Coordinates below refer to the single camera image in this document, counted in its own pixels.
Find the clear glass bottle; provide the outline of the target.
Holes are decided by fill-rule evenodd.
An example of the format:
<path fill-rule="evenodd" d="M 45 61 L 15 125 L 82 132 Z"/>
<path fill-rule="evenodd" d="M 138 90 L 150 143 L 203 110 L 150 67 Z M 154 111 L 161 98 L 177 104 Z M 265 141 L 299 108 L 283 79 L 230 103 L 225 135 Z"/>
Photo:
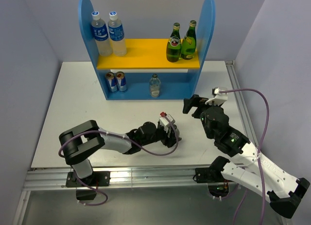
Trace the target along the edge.
<path fill-rule="evenodd" d="M 181 141 L 182 140 L 182 138 L 180 137 L 180 131 L 179 131 L 179 129 L 178 129 L 178 127 L 177 127 L 177 125 L 173 125 L 174 126 L 174 128 L 175 128 L 175 134 L 177 135 L 177 137 L 178 137 L 178 141 Z"/>
<path fill-rule="evenodd" d="M 157 74 L 153 74 L 149 81 L 149 91 L 152 97 L 158 97 L 160 95 L 161 82 Z"/>

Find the green Perrier lemon bottle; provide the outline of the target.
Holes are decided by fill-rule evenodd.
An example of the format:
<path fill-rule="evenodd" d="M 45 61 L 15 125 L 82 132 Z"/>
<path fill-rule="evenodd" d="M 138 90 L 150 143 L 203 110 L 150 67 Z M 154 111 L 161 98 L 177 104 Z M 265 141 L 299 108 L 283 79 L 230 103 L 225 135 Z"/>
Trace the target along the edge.
<path fill-rule="evenodd" d="M 195 33 L 196 21 L 191 20 L 187 33 L 182 41 L 181 58 L 190 60 L 194 57 L 196 50 L 196 33 Z"/>

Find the green Perrier bottle red label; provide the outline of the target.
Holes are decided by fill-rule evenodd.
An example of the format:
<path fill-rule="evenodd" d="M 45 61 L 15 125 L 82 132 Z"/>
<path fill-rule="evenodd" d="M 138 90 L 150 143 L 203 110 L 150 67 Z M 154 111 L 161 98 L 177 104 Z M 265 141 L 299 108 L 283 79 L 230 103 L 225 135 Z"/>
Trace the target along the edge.
<path fill-rule="evenodd" d="M 180 24 L 173 24 L 173 31 L 168 39 L 166 47 L 166 58 L 169 62 L 177 62 L 181 53 L 181 39 L 179 34 Z"/>

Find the Pocari Sweat bottle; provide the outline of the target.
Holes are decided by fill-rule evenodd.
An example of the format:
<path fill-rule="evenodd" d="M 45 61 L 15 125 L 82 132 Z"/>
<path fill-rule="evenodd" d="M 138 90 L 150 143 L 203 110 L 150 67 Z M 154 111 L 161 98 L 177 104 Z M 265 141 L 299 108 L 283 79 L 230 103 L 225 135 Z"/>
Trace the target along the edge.
<path fill-rule="evenodd" d="M 108 30 L 112 42 L 113 53 L 116 56 L 124 56 L 127 53 L 124 29 L 117 12 L 111 11 L 109 13 Z"/>
<path fill-rule="evenodd" d="M 92 33 L 101 56 L 110 56 L 113 52 L 109 41 L 106 23 L 101 19 L 98 11 L 92 12 Z"/>

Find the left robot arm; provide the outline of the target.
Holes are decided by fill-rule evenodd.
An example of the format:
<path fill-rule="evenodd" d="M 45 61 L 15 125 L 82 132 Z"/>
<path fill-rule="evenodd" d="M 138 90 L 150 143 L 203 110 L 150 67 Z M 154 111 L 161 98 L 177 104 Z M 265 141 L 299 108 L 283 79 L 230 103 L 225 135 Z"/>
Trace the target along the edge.
<path fill-rule="evenodd" d="M 95 120 L 89 120 L 60 134 L 61 148 L 58 154 L 74 169 L 77 180 L 89 186 L 94 182 L 95 174 L 88 158 L 96 151 L 104 149 L 132 155 L 144 150 L 155 156 L 169 155 L 173 151 L 156 154 L 144 146 L 160 141 L 164 146 L 176 149 L 182 138 L 174 123 L 175 120 L 165 121 L 161 117 L 157 125 L 148 121 L 128 133 L 117 134 L 103 130 Z"/>

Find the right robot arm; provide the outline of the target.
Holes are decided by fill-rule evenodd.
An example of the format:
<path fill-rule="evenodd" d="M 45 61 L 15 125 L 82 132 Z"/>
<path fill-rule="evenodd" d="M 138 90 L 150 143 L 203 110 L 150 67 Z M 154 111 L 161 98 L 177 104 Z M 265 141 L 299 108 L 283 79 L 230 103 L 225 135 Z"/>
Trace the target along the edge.
<path fill-rule="evenodd" d="M 217 157 L 210 166 L 211 178 L 234 181 L 261 195 L 270 207 L 285 218 L 292 218 L 310 183 L 282 170 L 264 154 L 242 132 L 229 125 L 229 117 L 222 104 L 227 94 L 216 90 L 213 98 L 192 95 L 184 99 L 183 113 L 196 107 L 193 117 L 200 119 L 206 137 L 226 157 Z"/>

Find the blue and yellow shelf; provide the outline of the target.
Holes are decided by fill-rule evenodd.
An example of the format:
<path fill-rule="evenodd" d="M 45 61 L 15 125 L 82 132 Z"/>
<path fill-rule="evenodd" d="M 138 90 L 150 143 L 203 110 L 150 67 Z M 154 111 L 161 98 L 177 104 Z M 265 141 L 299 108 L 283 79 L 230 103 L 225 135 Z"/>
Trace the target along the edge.
<path fill-rule="evenodd" d="M 196 30 L 197 49 L 191 60 L 175 63 L 166 59 L 167 39 L 127 39 L 127 54 L 122 57 L 99 55 L 91 30 L 93 6 L 79 0 L 78 19 L 82 39 L 107 100 L 148 100 L 149 80 L 157 73 L 161 80 L 159 100 L 182 100 L 191 97 L 203 68 L 215 26 L 215 1 L 204 0 Z M 126 92 L 111 92 L 105 75 L 111 70 L 125 72 Z"/>

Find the right Red Bull can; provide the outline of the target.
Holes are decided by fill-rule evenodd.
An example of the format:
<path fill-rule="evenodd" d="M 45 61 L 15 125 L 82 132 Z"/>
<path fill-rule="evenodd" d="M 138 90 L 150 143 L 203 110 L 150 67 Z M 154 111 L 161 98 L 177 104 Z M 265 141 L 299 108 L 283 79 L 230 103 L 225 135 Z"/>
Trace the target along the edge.
<path fill-rule="evenodd" d="M 117 80 L 119 91 L 125 92 L 127 90 L 125 74 L 122 71 L 118 71 L 115 73 L 115 78 Z"/>

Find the red bull can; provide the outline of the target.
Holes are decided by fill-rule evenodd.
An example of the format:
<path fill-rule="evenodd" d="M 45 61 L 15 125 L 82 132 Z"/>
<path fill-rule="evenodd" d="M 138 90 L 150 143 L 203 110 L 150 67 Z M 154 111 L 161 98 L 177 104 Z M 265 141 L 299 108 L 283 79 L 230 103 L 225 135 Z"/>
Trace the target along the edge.
<path fill-rule="evenodd" d="M 118 91 L 118 86 L 117 86 L 117 82 L 116 82 L 116 78 L 114 73 L 112 72 L 108 72 L 105 74 L 105 80 L 106 83 L 108 85 L 109 90 L 114 93 Z"/>
<path fill-rule="evenodd" d="M 125 74 L 122 71 L 118 71 L 115 73 L 115 78 L 117 80 L 119 91 L 125 92 L 127 90 Z"/>

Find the left Red Bull can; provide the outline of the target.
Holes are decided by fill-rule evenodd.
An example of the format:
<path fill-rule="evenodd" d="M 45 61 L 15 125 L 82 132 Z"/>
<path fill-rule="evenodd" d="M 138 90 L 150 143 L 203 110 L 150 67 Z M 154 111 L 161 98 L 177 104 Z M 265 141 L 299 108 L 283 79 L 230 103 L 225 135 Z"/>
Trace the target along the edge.
<path fill-rule="evenodd" d="M 106 83 L 108 85 L 109 90 L 114 93 L 118 91 L 118 86 L 117 86 L 117 82 L 116 82 L 116 78 L 114 73 L 112 72 L 108 72 L 105 74 L 105 80 Z"/>

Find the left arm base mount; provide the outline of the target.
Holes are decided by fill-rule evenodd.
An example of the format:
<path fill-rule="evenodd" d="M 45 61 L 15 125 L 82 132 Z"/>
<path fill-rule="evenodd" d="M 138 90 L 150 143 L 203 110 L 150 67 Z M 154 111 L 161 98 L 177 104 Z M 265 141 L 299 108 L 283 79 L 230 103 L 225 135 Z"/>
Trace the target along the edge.
<path fill-rule="evenodd" d="M 76 188 L 76 199 L 78 203 L 85 206 L 99 206 L 108 201 L 108 196 L 105 192 L 99 190 L 99 187 L 108 187 L 110 183 L 109 171 L 93 172 L 90 176 L 80 179 L 75 171 L 68 172 L 66 179 L 66 188 Z M 95 197 L 101 194 L 105 200 L 101 203 L 90 203 Z"/>

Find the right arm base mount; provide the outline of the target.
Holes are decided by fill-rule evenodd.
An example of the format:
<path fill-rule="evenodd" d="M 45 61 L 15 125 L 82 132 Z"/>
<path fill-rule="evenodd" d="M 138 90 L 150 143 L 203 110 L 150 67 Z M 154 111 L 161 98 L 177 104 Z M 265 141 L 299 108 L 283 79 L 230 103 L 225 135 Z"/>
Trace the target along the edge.
<path fill-rule="evenodd" d="M 208 192 L 213 200 L 222 201 L 240 189 L 239 184 L 235 184 L 231 188 L 229 185 L 231 181 L 224 179 L 219 172 L 211 167 L 195 168 L 195 174 L 192 179 L 197 184 L 207 184 Z"/>

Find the aluminium mounting rail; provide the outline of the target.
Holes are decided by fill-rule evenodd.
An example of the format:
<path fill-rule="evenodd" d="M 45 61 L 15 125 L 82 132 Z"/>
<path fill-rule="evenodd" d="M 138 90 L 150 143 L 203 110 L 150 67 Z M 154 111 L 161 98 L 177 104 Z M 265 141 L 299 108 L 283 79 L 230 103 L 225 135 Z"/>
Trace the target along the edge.
<path fill-rule="evenodd" d="M 193 181 L 195 168 L 209 165 L 181 165 L 155 167 L 107 167 L 94 171 L 109 171 L 108 187 L 101 190 L 122 188 L 179 187 L 198 185 Z M 22 191 L 75 190 L 67 188 L 66 181 L 70 168 L 35 169 L 28 171 Z"/>

